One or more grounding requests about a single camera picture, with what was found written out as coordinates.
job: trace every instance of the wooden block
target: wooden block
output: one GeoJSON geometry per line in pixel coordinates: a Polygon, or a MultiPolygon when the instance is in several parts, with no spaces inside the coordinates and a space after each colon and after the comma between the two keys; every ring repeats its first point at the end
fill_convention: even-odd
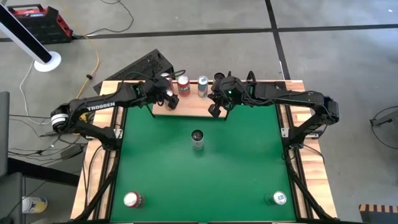
{"type": "MultiPolygon", "coordinates": [[[[165,106],[154,105],[152,112],[154,115],[169,115],[169,116],[202,116],[211,117],[208,108],[213,104],[213,100],[207,97],[198,96],[198,85],[190,84],[191,93],[189,96],[178,96],[179,103],[175,110],[168,110],[165,106]]],[[[211,93],[211,85],[208,85],[208,94],[211,93]]],[[[178,94],[177,84],[174,83],[174,94],[178,94]]],[[[225,118],[226,110],[220,108],[220,118],[225,118]]]]}
{"type": "Polygon", "coordinates": [[[359,206],[359,211],[360,212],[363,212],[363,211],[365,211],[366,210],[366,205],[365,204],[361,204],[360,206],[359,206]]]}

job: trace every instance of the yellow cable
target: yellow cable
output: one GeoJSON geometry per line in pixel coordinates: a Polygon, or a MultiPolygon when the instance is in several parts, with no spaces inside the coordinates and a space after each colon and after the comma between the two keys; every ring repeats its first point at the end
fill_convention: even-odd
{"type": "MultiPolygon", "coordinates": [[[[93,46],[94,50],[95,50],[95,54],[97,56],[97,64],[95,65],[95,68],[93,69],[93,71],[91,71],[90,75],[93,77],[96,73],[96,71],[98,70],[98,66],[100,65],[100,55],[98,54],[98,49],[97,46],[94,44],[94,42],[92,40],[90,40],[85,34],[84,32],[82,32],[82,29],[80,28],[80,26],[78,25],[78,23],[76,22],[76,20],[74,20],[73,16],[70,14],[69,9],[63,4],[62,0],[58,0],[59,4],[61,5],[61,7],[63,8],[63,10],[68,14],[69,18],[72,20],[73,25],[75,25],[76,30],[83,35],[84,38],[86,38],[90,44],[93,46]]],[[[77,94],[76,99],[79,99],[80,95],[83,93],[83,90],[85,89],[88,81],[90,79],[86,78],[86,81],[84,82],[83,86],[80,88],[79,94],[77,94]]]]}

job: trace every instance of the silver soda can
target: silver soda can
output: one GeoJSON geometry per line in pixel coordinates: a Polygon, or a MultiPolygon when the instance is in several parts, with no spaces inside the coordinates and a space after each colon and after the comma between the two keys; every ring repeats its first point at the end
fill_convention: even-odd
{"type": "Polygon", "coordinates": [[[203,139],[205,138],[203,132],[200,130],[194,130],[192,132],[191,137],[192,137],[193,149],[196,150],[203,149],[203,139]]]}
{"type": "MultiPolygon", "coordinates": [[[[166,90],[166,94],[167,94],[168,96],[173,96],[173,95],[174,95],[174,93],[173,93],[172,90],[166,90]]],[[[163,105],[164,105],[164,107],[165,107],[167,110],[173,110],[172,108],[169,107],[169,101],[168,101],[168,100],[165,99],[164,102],[163,102],[163,105]]]]}
{"type": "Polygon", "coordinates": [[[286,203],[287,198],[285,193],[277,191],[273,194],[267,194],[264,197],[264,200],[269,205],[284,205],[286,203]]]}
{"type": "Polygon", "coordinates": [[[160,76],[166,77],[167,81],[169,81],[169,89],[174,92],[173,80],[169,73],[162,73],[160,76]]]}
{"type": "Polygon", "coordinates": [[[198,95],[200,97],[207,96],[209,79],[206,76],[200,76],[198,79],[198,95]]]}

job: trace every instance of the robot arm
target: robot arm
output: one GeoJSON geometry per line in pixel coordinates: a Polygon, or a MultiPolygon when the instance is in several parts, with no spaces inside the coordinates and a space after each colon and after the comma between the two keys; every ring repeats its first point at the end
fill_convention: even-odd
{"type": "Polygon", "coordinates": [[[315,114],[310,119],[299,127],[289,128],[288,141],[292,147],[302,144],[306,135],[323,124],[331,125],[339,120],[338,104],[330,97],[316,91],[282,90],[274,83],[258,83],[252,71],[249,72],[246,83],[231,76],[231,72],[227,77],[217,73],[211,90],[213,93],[208,97],[215,103],[208,111],[215,118],[221,113],[220,107],[231,111],[235,105],[269,106],[278,103],[313,109],[315,114]]]}
{"type": "Polygon", "coordinates": [[[83,137],[92,136],[99,139],[104,147],[115,150],[118,148],[118,140],[113,128],[99,128],[80,120],[79,117],[86,112],[115,106],[141,108],[149,103],[164,101],[174,109],[178,104],[178,97],[166,94],[168,88],[169,81],[166,78],[156,77],[146,80],[145,83],[122,82],[118,90],[112,94],[71,100],[51,112],[53,130],[60,134],[76,132],[83,137]]]}

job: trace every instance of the white cable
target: white cable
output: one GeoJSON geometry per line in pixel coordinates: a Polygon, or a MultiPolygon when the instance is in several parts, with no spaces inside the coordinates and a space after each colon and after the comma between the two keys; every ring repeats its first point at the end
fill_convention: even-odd
{"type": "MultiPolygon", "coordinates": [[[[27,116],[29,116],[29,112],[28,112],[28,110],[27,110],[26,96],[25,96],[24,91],[22,90],[22,85],[24,84],[25,79],[26,79],[26,78],[29,76],[29,74],[31,73],[34,62],[35,62],[35,60],[32,60],[32,63],[31,63],[31,65],[30,65],[29,70],[27,71],[27,73],[26,73],[24,79],[22,80],[21,84],[19,85],[19,90],[21,91],[22,96],[24,96],[25,112],[26,112],[26,115],[27,115],[27,116]]],[[[33,123],[35,123],[35,124],[39,124],[39,125],[45,125],[45,124],[50,124],[50,123],[51,123],[51,121],[49,121],[49,122],[47,122],[47,123],[39,123],[39,122],[36,122],[36,121],[32,120],[30,117],[28,117],[28,119],[29,119],[29,121],[31,121],[31,122],[33,122],[33,123]]]]}

